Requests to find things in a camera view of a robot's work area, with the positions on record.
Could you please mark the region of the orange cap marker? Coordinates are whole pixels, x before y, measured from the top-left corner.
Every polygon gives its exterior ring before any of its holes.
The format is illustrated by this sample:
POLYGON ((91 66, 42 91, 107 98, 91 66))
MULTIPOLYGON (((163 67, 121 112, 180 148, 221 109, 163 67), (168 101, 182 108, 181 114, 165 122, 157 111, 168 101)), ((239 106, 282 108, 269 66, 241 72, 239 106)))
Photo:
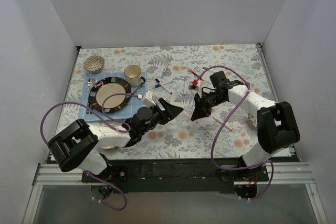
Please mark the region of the orange cap marker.
POLYGON ((182 114, 184 115, 184 116, 186 116, 187 118, 190 118, 191 116, 190 116, 190 114, 189 113, 187 113, 186 111, 182 111, 182 114))

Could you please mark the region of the black cap marker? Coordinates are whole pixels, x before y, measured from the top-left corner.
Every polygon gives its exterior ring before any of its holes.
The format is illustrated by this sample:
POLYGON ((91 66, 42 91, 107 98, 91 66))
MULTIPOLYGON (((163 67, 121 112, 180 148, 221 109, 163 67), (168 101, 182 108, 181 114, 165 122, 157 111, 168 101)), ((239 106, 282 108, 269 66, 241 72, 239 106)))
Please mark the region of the black cap marker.
POLYGON ((173 92, 172 91, 170 91, 166 86, 165 86, 165 84, 163 84, 162 83, 162 81, 161 80, 159 80, 158 78, 156 78, 155 79, 156 80, 156 82, 167 92, 167 93, 169 93, 169 94, 172 94, 173 92))

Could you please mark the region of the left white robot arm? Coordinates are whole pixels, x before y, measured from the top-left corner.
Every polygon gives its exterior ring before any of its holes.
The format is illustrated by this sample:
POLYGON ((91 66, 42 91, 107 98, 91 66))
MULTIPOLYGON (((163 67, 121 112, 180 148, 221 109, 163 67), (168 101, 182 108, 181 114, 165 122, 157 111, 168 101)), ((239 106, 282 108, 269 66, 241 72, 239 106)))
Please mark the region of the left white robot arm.
POLYGON ((141 107, 125 123, 111 127, 94 126, 78 119, 48 141, 47 145, 62 172, 75 168, 92 173, 100 182, 111 178, 112 170, 100 147, 130 147, 141 141, 158 124, 164 125, 183 112, 183 108, 160 98, 161 108, 141 107))

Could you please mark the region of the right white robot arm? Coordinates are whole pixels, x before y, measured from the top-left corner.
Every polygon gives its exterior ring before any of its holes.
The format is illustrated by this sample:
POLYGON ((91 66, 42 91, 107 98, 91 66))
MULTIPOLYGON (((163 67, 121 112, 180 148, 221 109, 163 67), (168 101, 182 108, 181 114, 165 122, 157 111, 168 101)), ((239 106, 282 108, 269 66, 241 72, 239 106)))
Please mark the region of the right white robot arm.
POLYGON ((257 122, 257 143, 240 157, 236 168, 242 180, 251 180, 257 174, 257 167, 265 164, 281 150, 300 141, 300 133, 292 106, 275 102, 250 91, 249 84, 240 80, 230 81, 223 71, 210 76, 211 92, 198 90, 194 95, 195 108, 191 120, 206 118, 212 108, 224 102, 242 108, 257 122))

